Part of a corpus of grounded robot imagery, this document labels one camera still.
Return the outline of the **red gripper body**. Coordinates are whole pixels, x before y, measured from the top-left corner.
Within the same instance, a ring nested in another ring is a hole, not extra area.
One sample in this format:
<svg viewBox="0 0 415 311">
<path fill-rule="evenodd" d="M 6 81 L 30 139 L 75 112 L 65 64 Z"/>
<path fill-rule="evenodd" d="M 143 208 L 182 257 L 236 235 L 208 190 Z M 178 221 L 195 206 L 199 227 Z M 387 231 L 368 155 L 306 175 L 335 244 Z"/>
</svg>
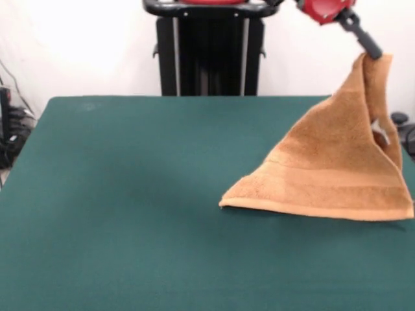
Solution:
<svg viewBox="0 0 415 311">
<path fill-rule="evenodd" d="M 345 8 L 352 8 L 355 0 L 299 0 L 297 7 L 320 25 L 332 23 Z"/>
</svg>

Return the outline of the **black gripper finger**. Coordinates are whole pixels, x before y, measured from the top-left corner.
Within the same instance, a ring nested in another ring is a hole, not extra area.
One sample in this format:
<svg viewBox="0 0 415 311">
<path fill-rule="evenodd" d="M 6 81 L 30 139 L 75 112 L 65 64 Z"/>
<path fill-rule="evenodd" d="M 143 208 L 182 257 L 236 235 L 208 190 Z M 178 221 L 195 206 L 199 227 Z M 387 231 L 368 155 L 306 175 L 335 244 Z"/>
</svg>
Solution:
<svg viewBox="0 0 415 311">
<path fill-rule="evenodd" d="M 357 41 L 371 59 L 377 60 L 382 57 L 382 49 L 361 27 L 360 17 L 351 8 L 343 9 L 338 14 L 337 21 L 346 32 L 351 32 L 355 35 Z"/>
</svg>

